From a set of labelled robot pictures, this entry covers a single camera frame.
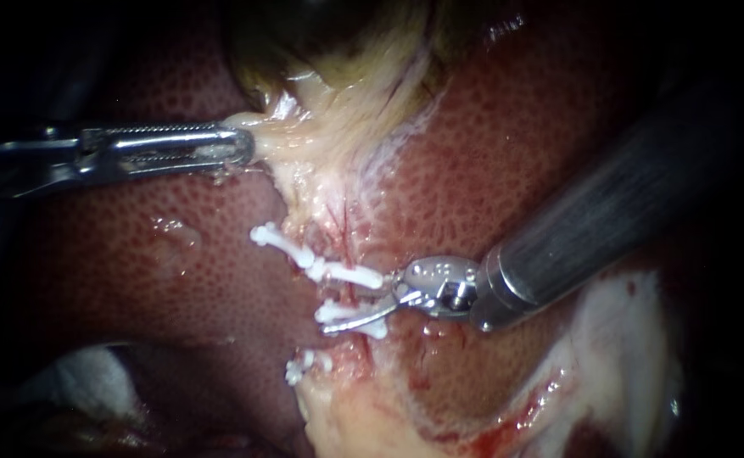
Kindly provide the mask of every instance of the metal shaft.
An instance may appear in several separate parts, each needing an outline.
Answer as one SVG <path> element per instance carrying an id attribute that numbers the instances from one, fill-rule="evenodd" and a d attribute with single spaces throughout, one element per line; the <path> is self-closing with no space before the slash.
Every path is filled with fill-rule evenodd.
<path id="1" fill-rule="evenodd" d="M 737 102 L 705 82 L 633 124 L 485 256 L 472 324 L 491 331 L 544 309 L 716 190 L 743 153 Z"/>

